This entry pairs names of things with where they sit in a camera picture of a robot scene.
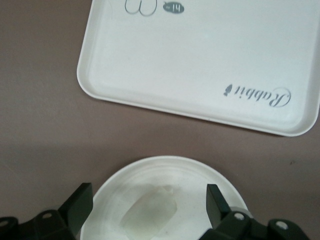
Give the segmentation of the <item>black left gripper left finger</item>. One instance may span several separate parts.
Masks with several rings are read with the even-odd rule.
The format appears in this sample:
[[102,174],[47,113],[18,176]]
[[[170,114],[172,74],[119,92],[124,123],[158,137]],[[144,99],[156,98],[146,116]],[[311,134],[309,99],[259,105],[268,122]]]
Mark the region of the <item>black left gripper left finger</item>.
[[33,219],[37,240],[74,240],[93,209],[93,187],[82,183],[57,209]]

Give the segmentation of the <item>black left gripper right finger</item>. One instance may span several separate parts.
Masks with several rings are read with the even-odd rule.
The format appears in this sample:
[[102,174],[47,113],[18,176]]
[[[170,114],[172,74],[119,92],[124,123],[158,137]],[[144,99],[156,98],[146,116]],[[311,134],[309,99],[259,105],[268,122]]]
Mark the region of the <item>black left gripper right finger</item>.
[[201,240],[266,240],[268,228],[242,209],[232,210],[216,184],[206,188],[206,212],[211,223]]

